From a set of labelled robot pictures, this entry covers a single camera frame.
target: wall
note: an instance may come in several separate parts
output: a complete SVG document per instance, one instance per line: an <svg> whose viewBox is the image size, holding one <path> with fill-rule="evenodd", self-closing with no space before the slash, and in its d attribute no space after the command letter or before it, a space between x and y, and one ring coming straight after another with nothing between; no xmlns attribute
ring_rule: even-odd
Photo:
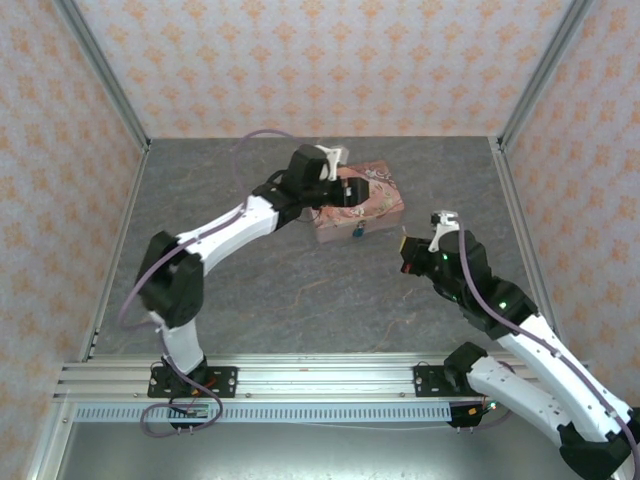
<svg viewBox="0 0 640 480"><path fill-rule="evenodd" d="M570 0L79 0L151 137L497 135Z"/></svg>
<svg viewBox="0 0 640 480"><path fill-rule="evenodd" d="M139 158L51 0L0 4L0 465L25 477Z"/></svg>
<svg viewBox="0 0 640 480"><path fill-rule="evenodd" d="M571 348L640 405L640 4L597 0L509 153Z"/></svg>

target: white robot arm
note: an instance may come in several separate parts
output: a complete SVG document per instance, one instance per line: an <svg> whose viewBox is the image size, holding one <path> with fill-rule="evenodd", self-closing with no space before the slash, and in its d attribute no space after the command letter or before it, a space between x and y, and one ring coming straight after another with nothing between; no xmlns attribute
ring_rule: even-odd
<svg viewBox="0 0 640 480"><path fill-rule="evenodd" d="M250 241L298 218L304 208L352 207L369 198L366 180L338 176L338 166L346 162L347 155L343 147L302 145L289 167L254 189L243 205L176 237L166 232L153 237L138 279L172 248L190 243L140 290L143 304L161 329L165 357L171 356L180 372L204 383L201 377L207 363L198 343L196 314L203 303L203 278L213 267ZM242 215L228 224L242 208Z"/></svg>
<svg viewBox="0 0 640 480"><path fill-rule="evenodd" d="M632 409L584 368L520 288L493 275L484 246L471 232L465 231L460 241L455 212L435 212L431 223L433 239L404 239L402 272L429 277L439 295L457 303L471 325L522 360L551 394L517 377L472 343L465 343L445 361L447 381L490 396L535 425L583 478L609 479L631 453L620 421L637 444L640 409ZM478 303L478 294L506 322L488 314Z"/></svg>

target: cable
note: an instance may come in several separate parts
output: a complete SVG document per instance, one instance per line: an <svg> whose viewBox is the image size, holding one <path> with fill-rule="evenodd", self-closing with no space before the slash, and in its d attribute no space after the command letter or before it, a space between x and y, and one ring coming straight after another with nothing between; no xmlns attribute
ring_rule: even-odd
<svg viewBox="0 0 640 480"><path fill-rule="evenodd" d="M478 416L478 412L480 412L480 416L484 416L497 408L496 402L491 402L486 407L483 404L478 406L480 403L480 401L476 400L470 402L451 402L449 405L452 407L471 407L466 412L456 412L456 417L476 417Z"/></svg>
<svg viewBox="0 0 640 480"><path fill-rule="evenodd" d="M316 216L315 216L315 217L313 217L313 218L311 218L311 219L309 219L309 220L300 220L299 218L296 218L296 219L295 219L295 221L296 221L296 222L300 222L300 223L311 223L311 222L316 221L316 220L318 219L318 217L320 216L320 214L321 214L321 213L322 213L322 208L319 208L319 209L316 211Z"/></svg>
<svg viewBox="0 0 640 480"><path fill-rule="evenodd" d="M487 304L487 302L484 301L484 299L480 295L480 292L478 291L478 288L473 282L473 277L471 276L471 271L469 269L469 261L467 259L467 247L466 247L465 238L464 238L464 227L460 218L458 218L457 220L460 228L460 231L458 232L460 264L462 265L462 272L464 273L464 278L467 284L469 285L469 290L471 291L471 295L473 295L473 298L476 300L476 302L478 302L478 305L480 305L480 307L482 307L482 309L487 314L489 314L489 316L491 316L491 318L501 323L505 327L513 330L514 332L524 335L528 339L534 341L538 345L547 349L551 353L551 355L558 358L562 363L564 363L582 381L582 383L584 383L584 385L589 389L589 391L591 391L593 396L596 397L600 402L600 404L605 408L606 413L615 419L616 423L618 424L618 426L624 433L625 437L627 438L627 442L629 443L629 448L631 449L631 455L633 456L633 462L635 464L635 472L633 474L633 480L640 480L640 450L638 449L638 445L636 444L636 441L633 438L633 433L631 433L631 430L629 429L627 424L622 421L622 419L618 415L618 412L616 412L616 410L602 395L602 393L600 393L600 391L595 387L595 385L593 385L593 383L591 383L591 381L587 378L587 376L584 373L582 373L582 371L577 366L575 366L573 362L571 362L568 358L562 355L562 353L557 348L550 345L546 340L539 338L533 333L523 329L519 325L516 325L515 323L510 322L506 318L494 312L493 309Z"/></svg>
<svg viewBox="0 0 640 480"><path fill-rule="evenodd" d="M177 407L174 407L174 406L173 406L173 405L174 405L173 401L174 401L176 398L178 398L178 397L172 397L172 398L170 398L170 399L169 399L169 401L167 402L167 406L171 405L171 410L173 410L174 412L181 413L181 414L182 414L182 415L184 415L185 417L189 415L189 410L193 407L193 404L194 404L194 403L196 402L196 400L198 399L198 397L196 397L196 396L194 395L193 400L191 400L191 403L189 403L189 406L187 407L187 409L186 409L186 410L183 410L183 409L181 409L181 408L177 408Z"/></svg>
<svg viewBox="0 0 640 480"><path fill-rule="evenodd" d="M479 430L487 430L489 428L493 428L493 427L497 427L498 425L502 425L504 422L506 422L511 416L513 415L513 412L511 410L507 410L507 412L501 416L500 418L489 422L487 424L484 425L478 425L477 427L469 427L469 428L461 428L460 430L463 432L476 432Z"/></svg>
<svg viewBox="0 0 640 480"><path fill-rule="evenodd" d="M256 137L258 135L264 135L264 134L274 134L274 135L280 135L282 137L296 139L296 137L294 137L293 135L290 135L290 134L288 134L286 132L283 132L283 131L280 131L280 130L274 130L274 129L270 129L270 128L265 128L265 129L262 129L262 130L256 130L256 131L251 132L251 133L245 135L244 137L242 137L233 146L233 148L231 149L231 156L232 156L231 157L231 171L233 173L233 177L234 177L234 180L236 182L236 185L238 186L238 189L241 192L245 192L245 188L244 188L244 184L242 183L242 180L240 178L240 175L238 173L238 152L242 148L242 146L247 142L247 140L249 140L250 138ZM218 413L211 420L208 420L207 422L203 423L202 425L198 425L196 427L190 426L189 427L189 432L190 433L194 433L194 432L197 432L199 430L203 430L203 429L213 425L216 421L218 421L218 419L222 416L222 411L223 411L222 401L220 400L220 398L215 393L213 393L207 387L205 387L203 385L200 385L197 382L194 382L192 379L190 379L187 375L185 375L184 373L182 373L178 369L178 367L174 363L173 359L171 358L171 355L169 354L169 351L167 349L167 345L166 345L166 343L164 341L164 338L162 337L161 328L158 328L159 326L153 320L142 322L142 323L139 323L137 325L126 325L124 323L124 321L125 321L126 313L127 313L128 309L129 309L129 307L133 303L133 300L138 295L138 293L140 293L140 290L142 289L144 284L166 262L171 260L178 253L180 253L181 251L183 251L186 248L190 247L191 245L193 245L197 241L199 241L199 240L201 240L203 238L206 238L206 237L208 237L210 235L213 235L216 232L219 232L220 230L228 227L229 225L232 225L234 222L236 222L237 220L239 220L242 217L242 215L244 214L244 212L247 209L247 203L248 203L248 200L249 200L249 194L245 192L245 194L243 195L243 198L244 199L242 201L242 204L239 207L237 207L236 213L229 220L227 220L226 222L223 222L223 223L221 223L221 224L219 224L217 226L214 226L214 227L210 228L209 230L207 230L204 233L202 233L199 237L191 238L191 239L187 240L186 242L179 244L177 247L173 248L171 251L169 251L167 254L165 254L162 258L160 258L160 260L158 260L156 263L154 263L140 277L140 279L133 286L133 288L131 289L131 292L127 296L126 300L122 304L122 307L120 308L120 311L118 312L117 323L118 323L118 326L120 328L122 328L123 330L126 330L126 331L137 331L137 330L140 330L142 328L156 327L156 331L160 335L160 344L161 344L161 347L162 347L162 354L163 354L164 358L167 360L167 363L169 364L169 366L176 373L176 375L178 375L178 377L180 377L180 379L182 381L188 383L189 385L194 387L196 390L198 390L198 391L200 391L202 393L205 393L206 395L208 395L209 397L214 399L216 401L216 403L218 404L218 406L219 406ZM171 431L171 432L163 432L163 433L153 432L152 430L149 429L147 423L145 422L145 418L147 417L147 415L149 414L149 412L151 410L154 410L154 409L157 409L157 408L187 407L187 409L188 409L190 406L191 406L191 404L187 404L187 403L179 403L179 404L176 404L176 403L171 403L171 404L169 404L169 403L154 403L153 405L150 405L150 406L148 406L147 408L145 408L143 410L142 415L140 416L140 428L142 429L142 431L146 435L148 435L150 437L153 437L153 438L165 438L165 437L170 437L172 435L180 435L181 429L174 430L174 431Z"/></svg>

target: gray table surface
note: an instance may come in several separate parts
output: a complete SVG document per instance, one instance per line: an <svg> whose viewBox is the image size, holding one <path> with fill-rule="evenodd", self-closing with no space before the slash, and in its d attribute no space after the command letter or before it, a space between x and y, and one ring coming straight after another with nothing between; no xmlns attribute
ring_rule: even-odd
<svg viewBox="0 0 640 480"><path fill-rule="evenodd" d="M487 248L496 274L530 290L489 143L484 137L323 138L349 163L385 160L405 202L402 225L431 236L432 210L458 211ZM235 139L156 140L128 227L97 342L98 354L155 353L155 335L132 335L116 315L158 231L192 230L240 203L230 171ZM246 188L285 168L296 143L258 138L239 155ZM399 272L402 226L319 244L292 222L223 260L206 278L197 325L206 353L450 352L464 341L497 349L429 281ZM136 301L128 322L145 319Z"/></svg>

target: metal frame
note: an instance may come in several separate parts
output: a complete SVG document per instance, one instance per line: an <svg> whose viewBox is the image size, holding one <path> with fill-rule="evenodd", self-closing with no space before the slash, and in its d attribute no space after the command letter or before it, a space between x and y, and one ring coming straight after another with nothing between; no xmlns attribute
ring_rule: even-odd
<svg viewBox="0 0 640 480"><path fill-rule="evenodd" d="M507 155L500 148L497 138L489 137L489 144L493 152L493 160L498 170L498 177L500 178L504 198L507 202L511 223L516 233L516 239L520 247L529 285L531 285L533 298L558 337L564 342L567 340L566 332L556 315L555 307L547 291L544 271L538 261L538 256L536 255L533 241L531 240L530 229L527 225L527 219L524 215L524 210L513 181Z"/></svg>
<svg viewBox="0 0 640 480"><path fill-rule="evenodd" d="M100 49L96 38L93 36L75 0L53 0L53 2L58 8L62 18L67 22L71 33L76 37L76 40L78 40L87 61L96 72L98 79L107 91L109 98L111 98L113 106L120 114L131 137L140 148L147 150L150 144L149 137L145 133L140 119L129 103L129 99L109 66L107 57Z"/></svg>
<svg viewBox="0 0 640 480"><path fill-rule="evenodd" d="M122 246L124 245L124 239L127 235L129 221L131 220L133 207L138 196L138 191L140 190L140 184L142 183L142 176L144 174L148 158L149 150L146 150L142 152L142 156L138 161L138 168L136 169L133 180L131 182L131 187L129 188L129 196L127 197L124 212L122 213L122 217L120 219L120 225L118 227L118 238L111 254L111 261L109 263L109 270L107 271L107 276L105 278L104 288L102 289L100 300L98 301L98 305L93 315L91 328L87 330L84 341L82 343L82 350L78 357L78 361L80 362L86 362L93 354L95 340L97 338L98 332L100 331L100 325L102 324L102 320L104 318L104 312L107 309L107 301L109 300L109 294L111 293L113 279L116 275L116 269L118 267L118 261L122 252Z"/></svg>
<svg viewBox="0 0 640 480"><path fill-rule="evenodd" d="M536 383L532 372L513 355L493 354L508 362L519 376ZM413 366L442 364L445 354L368 353L329 355L210 355L210 364L240 368L235 399L230 405L251 408L269 404L342 403L433 406L479 397L417 399ZM28 478L54 479L62 465L78 408L91 403L122 406L148 404L147 382L152 356L98 355L88 362L65 364L55 388L48 419Z"/></svg>
<svg viewBox="0 0 640 480"><path fill-rule="evenodd" d="M569 6L558 31L551 40L544 55L542 55L540 63L536 67L520 100L518 100L503 134L500 136L500 146L504 151L507 151L509 146L514 143L518 132L524 125L525 120L544 90L556 65L567 50L573 35L580 25L582 25L582 19L592 4L593 0L574 0Z"/></svg>
<svg viewBox="0 0 640 480"><path fill-rule="evenodd" d="M49 407L49 413L27 474L28 480L57 478L71 435L76 408L75 403L54 403Z"/></svg>

